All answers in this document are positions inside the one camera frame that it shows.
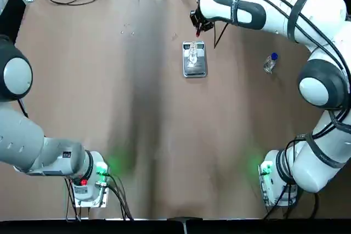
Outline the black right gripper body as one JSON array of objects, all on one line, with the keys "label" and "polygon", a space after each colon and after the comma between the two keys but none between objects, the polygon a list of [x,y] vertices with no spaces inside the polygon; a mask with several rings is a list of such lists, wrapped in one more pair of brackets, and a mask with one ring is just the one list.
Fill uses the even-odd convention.
[{"label": "black right gripper body", "polygon": [[208,21],[199,10],[190,11],[190,20],[193,25],[199,25],[199,26],[201,26],[201,24],[203,23],[211,22],[211,21]]}]

